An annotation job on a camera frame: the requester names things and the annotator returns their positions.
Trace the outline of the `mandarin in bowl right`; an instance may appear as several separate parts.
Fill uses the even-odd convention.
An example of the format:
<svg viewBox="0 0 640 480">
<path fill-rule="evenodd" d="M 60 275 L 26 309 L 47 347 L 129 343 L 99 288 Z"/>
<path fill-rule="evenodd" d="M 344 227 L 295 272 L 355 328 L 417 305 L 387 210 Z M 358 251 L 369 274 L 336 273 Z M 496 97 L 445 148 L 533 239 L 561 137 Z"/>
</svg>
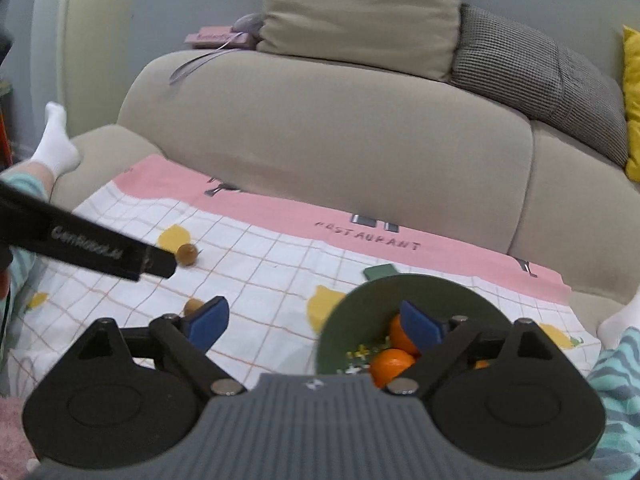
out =
<svg viewBox="0 0 640 480">
<path fill-rule="evenodd" d="M 482 370 L 490 365 L 490 363 L 486 360 L 479 360 L 475 362 L 474 368 L 476 370 Z"/>
</svg>

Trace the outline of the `mandarin in bowl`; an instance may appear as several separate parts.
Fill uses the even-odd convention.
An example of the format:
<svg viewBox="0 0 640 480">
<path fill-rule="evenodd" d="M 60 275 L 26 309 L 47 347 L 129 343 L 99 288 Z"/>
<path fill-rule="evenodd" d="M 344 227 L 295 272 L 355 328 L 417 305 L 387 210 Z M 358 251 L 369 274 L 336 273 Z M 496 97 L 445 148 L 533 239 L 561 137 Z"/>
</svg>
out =
<svg viewBox="0 0 640 480">
<path fill-rule="evenodd" d="M 369 373 L 378 388 L 385 387 L 416 362 L 404 350 L 389 348 L 377 354 L 369 364 Z"/>
<path fill-rule="evenodd" d="M 475 362 L 474 368 L 476 370 L 482 370 L 490 365 L 490 363 L 486 360 L 479 360 Z"/>
<path fill-rule="evenodd" d="M 410 340 L 400 324 L 400 315 L 396 314 L 388 324 L 387 331 L 388 339 L 390 340 L 390 346 L 393 349 L 401 350 L 410 354 L 410 356 L 418 356 L 420 350 L 416 348 L 416 345 Z"/>
</svg>

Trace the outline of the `white sock left foot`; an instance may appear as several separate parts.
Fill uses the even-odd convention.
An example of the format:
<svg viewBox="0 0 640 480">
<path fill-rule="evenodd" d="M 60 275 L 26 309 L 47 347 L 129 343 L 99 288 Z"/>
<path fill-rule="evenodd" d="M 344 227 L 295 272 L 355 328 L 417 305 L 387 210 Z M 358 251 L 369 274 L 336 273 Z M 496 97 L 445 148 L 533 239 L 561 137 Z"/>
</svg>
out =
<svg viewBox="0 0 640 480">
<path fill-rule="evenodd" d="M 47 102 L 46 124 L 30 160 L 46 167 L 53 180 L 75 170 L 82 161 L 81 154 L 67 135 L 67 114 L 61 104 Z"/>
</svg>

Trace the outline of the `white sock foot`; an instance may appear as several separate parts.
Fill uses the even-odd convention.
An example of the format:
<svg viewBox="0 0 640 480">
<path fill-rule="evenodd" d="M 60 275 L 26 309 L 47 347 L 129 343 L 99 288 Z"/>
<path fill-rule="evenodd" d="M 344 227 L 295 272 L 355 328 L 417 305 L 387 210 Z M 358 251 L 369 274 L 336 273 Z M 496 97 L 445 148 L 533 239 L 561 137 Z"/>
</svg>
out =
<svg viewBox="0 0 640 480">
<path fill-rule="evenodd" d="M 67 114 L 61 104 L 47 102 L 46 124 L 30 160 L 46 167 L 53 180 L 75 170 L 82 161 L 81 154 L 67 135 Z"/>
<path fill-rule="evenodd" d="M 627 328 L 640 327 L 640 290 L 622 310 L 604 320 L 597 328 L 597 336 L 605 350 L 614 349 Z"/>
</svg>

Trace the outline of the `mandarin in bowl centre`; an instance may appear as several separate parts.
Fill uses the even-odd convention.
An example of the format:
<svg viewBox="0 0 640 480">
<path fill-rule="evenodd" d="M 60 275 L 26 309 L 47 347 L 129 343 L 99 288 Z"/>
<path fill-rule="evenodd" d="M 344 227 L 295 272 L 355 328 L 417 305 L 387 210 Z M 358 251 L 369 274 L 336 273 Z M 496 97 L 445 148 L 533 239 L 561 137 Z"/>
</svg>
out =
<svg viewBox="0 0 640 480">
<path fill-rule="evenodd" d="M 393 349 L 401 350 L 410 354 L 410 356 L 418 356 L 420 350 L 416 348 L 416 345 L 410 340 L 400 324 L 400 315 L 396 314 L 388 324 L 387 331 L 388 339 L 390 340 L 390 346 Z"/>
</svg>

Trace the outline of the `mandarin in bowl front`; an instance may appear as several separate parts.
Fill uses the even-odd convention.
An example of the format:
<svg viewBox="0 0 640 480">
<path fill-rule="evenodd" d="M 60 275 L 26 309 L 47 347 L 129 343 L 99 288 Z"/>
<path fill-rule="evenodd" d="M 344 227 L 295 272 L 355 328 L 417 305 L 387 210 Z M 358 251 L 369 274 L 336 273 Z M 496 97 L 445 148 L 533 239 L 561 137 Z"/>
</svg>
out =
<svg viewBox="0 0 640 480">
<path fill-rule="evenodd" d="M 385 387 L 416 362 L 404 350 L 389 348 L 377 354 L 369 364 L 369 373 L 378 388 Z"/>
</svg>

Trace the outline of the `pink checkered tablecloth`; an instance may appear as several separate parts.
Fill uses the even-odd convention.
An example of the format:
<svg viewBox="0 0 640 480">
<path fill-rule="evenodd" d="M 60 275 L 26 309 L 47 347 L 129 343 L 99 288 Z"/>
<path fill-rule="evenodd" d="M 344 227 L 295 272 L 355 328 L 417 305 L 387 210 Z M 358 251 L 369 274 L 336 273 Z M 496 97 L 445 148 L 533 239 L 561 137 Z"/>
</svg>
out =
<svg viewBox="0 0 640 480">
<path fill-rule="evenodd" d="M 231 311 L 210 352 L 217 363 L 247 384 L 265 372 L 310 373 L 321 322 L 381 264 L 458 283 L 510 320 L 532 318 L 582 372 L 600 353 L 551 270 L 343 211 L 233 191 L 160 156 L 104 184 L 76 214 L 169 250 L 190 243 L 198 258 L 168 280 L 138 282 L 37 262 L 1 373 L 7 396 L 28 396 L 97 318 L 140 326 L 215 296 Z"/>
</svg>

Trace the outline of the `white sock right foot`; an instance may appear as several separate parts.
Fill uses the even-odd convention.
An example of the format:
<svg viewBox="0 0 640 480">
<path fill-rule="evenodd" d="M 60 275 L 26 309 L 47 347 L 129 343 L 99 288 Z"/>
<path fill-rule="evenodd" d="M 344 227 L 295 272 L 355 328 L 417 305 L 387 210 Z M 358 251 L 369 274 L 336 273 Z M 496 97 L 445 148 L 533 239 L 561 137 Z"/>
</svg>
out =
<svg viewBox="0 0 640 480">
<path fill-rule="evenodd" d="M 604 320 L 597 328 L 597 336 L 605 350 L 614 349 L 627 328 L 640 327 L 640 290 L 622 310 Z"/>
</svg>

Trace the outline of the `green ceramic bowl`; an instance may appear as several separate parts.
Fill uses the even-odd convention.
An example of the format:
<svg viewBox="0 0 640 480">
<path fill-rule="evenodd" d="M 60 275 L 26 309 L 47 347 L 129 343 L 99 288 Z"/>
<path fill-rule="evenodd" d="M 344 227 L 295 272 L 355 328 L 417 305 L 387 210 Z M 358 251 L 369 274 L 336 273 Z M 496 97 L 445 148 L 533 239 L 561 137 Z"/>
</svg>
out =
<svg viewBox="0 0 640 480">
<path fill-rule="evenodd" d="M 403 301 L 442 324 L 465 315 L 480 325 L 503 330 L 511 326 L 497 307 L 460 284 L 423 274 L 386 276 L 358 286 L 332 310 L 318 338 L 314 371 L 341 372 L 348 367 L 349 352 L 362 344 L 369 348 L 382 344 Z"/>
</svg>

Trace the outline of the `pink book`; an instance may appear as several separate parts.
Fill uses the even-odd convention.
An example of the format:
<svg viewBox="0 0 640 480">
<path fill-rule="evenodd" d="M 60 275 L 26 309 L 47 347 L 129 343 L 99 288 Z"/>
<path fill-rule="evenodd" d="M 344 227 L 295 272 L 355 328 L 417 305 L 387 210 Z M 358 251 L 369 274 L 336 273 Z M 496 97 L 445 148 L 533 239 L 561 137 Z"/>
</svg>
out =
<svg viewBox="0 0 640 480">
<path fill-rule="evenodd" d="M 248 32 L 235 32 L 230 26 L 205 26 L 186 36 L 184 43 L 194 49 L 254 50 L 257 41 Z"/>
</svg>

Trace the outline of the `beige sofa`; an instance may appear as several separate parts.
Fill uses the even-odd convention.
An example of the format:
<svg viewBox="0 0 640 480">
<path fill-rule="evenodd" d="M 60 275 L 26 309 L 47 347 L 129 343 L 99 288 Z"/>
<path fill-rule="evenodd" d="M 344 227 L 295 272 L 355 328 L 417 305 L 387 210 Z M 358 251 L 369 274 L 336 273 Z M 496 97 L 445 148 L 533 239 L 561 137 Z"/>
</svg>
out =
<svg viewBox="0 0 640 480">
<path fill-rule="evenodd" d="M 541 264 L 587 330 L 639 300 L 639 187 L 565 133 L 450 84 L 252 51 L 183 80 L 156 58 L 115 122 L 76 136 L 73 209 L 163 154 L 244 191 L 341 209 Z"/>
</svg>

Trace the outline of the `grey plush toy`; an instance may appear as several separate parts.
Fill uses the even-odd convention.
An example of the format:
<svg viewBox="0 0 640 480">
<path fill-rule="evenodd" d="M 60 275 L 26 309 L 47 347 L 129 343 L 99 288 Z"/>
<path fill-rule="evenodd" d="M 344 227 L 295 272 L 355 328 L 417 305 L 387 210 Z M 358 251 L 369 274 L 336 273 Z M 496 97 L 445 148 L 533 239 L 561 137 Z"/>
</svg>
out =
<svg viewBox="0 0 640 480">
<path fill-rule="evenodd" d="M 261 13 L 251 13 L 236 20 L 231 30 L 259 38 L 262 26 L 264 26 L 264 16 Z"/>
</svg>

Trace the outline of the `grey houndstooth cushion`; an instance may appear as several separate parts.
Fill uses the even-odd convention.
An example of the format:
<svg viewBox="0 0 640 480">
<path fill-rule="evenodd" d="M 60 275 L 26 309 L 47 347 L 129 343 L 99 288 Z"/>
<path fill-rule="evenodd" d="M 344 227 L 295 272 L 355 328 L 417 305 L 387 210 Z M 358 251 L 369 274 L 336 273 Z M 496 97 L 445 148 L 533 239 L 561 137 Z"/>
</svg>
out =
<svg viewBox="0 0 640 480">
<path fill-rule="evenodd" d="M 571 136 L 623 167 L 623 91 L 585 56 L 537 29 L 477 6 L 461 7 L 450 81 Z"/>
</svg>

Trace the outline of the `beige cushion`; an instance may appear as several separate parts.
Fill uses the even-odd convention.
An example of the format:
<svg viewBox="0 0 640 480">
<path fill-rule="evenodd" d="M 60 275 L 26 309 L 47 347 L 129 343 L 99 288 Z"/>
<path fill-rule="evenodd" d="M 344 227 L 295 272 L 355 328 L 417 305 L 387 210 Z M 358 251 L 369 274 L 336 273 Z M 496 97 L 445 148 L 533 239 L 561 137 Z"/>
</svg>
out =
<svg viewBox="0 0 640 480">
<path fill-rule="evenodd" d="M 264 0 L 259 50 L 447 78 L 461 0 Z"/>
</svg>

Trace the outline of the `yellow cushion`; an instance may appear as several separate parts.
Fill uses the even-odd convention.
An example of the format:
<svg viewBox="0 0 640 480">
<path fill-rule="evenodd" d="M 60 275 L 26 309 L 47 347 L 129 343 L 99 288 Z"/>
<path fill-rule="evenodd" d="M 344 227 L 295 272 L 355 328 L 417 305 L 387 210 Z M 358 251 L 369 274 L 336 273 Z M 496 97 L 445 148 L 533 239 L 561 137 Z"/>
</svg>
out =
<svg viewBox="0 0 640 480">
<path fill-rule="evenodd" d="M 625 172 L 629 180 L 640 182 L 640 32 L 623 27 L 623 92 L 627 119 L 628 159 Z"/>
</svg>

